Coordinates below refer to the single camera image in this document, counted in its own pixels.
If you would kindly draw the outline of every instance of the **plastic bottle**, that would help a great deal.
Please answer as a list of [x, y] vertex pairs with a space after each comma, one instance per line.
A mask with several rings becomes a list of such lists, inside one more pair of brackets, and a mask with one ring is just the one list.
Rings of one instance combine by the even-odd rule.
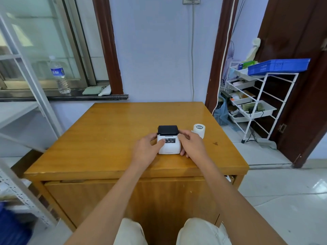
[[63, 70], [63, 67], [59, 62], [56, 61], [55, 56], [50, 56], [50, 69], [53, 74], [53, 76], [57, 80], [58, 84], [58, 90], [60, 94], [68, 94], [70, 93], [70, 88], [68, 85], [68, 82], [65, 78], [65, 72]]

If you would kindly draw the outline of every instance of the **blue crate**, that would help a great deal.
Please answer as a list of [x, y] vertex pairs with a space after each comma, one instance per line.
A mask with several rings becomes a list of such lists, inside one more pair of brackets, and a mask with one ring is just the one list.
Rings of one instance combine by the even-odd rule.
[[268, 72], [297, 73], [308, 69], [310, 58], [268, 60], [248, 67], [248, 75], [265, 75]]
[[32, 231], [17, 221], [14, 213], [0, 202], [0, 245], [26, 245]]

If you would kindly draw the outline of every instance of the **wall socket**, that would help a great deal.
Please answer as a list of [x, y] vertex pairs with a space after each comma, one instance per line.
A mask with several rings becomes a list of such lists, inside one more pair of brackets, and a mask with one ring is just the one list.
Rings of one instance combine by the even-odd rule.
[[200, 0], [183, 0], [183, 4], [200, 4]]

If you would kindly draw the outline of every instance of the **window sill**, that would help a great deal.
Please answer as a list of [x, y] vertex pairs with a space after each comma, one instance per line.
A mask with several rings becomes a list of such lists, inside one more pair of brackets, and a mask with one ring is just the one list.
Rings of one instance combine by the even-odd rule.
[[[74, 88], [69, 94], [60, 94], [57, 89], [45, 89], [49, 101], [120, 101], [128, 100], [128, 94], [121, 95], [82, 95], [83, 88]], [[0, 90], [0, 102], [35, 101], [32, 92], [25, 90]]]

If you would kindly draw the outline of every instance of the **wooden table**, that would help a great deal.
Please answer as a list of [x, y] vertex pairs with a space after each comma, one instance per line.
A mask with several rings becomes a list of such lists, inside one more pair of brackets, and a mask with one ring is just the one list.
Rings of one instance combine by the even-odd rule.
[[[238, 187], [249, 166], [202, 102], [96, 103], [26, 172], [75, 230], [130, 164], [135, 141], [159, 125], [206, 126], [207, 152]], [[157, 155], [137, 183], [126, 217], [139, 222], [149, 244], [174, 243], [188, 218], [215, 224], [219, 210], [191, 159]]]

